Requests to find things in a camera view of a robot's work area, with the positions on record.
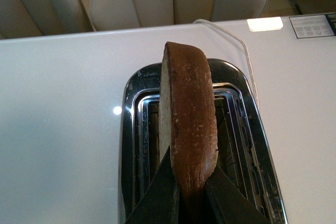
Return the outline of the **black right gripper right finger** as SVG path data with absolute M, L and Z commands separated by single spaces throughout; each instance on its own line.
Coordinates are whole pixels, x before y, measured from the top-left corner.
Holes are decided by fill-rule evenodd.
M 270 223 L 219 167 L 206 181 L 205 193 L 206 223 Z

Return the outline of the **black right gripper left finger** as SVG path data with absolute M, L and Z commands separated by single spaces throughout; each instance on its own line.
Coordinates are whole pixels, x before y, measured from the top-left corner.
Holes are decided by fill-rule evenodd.
M 173 175 L 168 148 L 143 198 L 126 223 L 178 223 L 180 188 Z

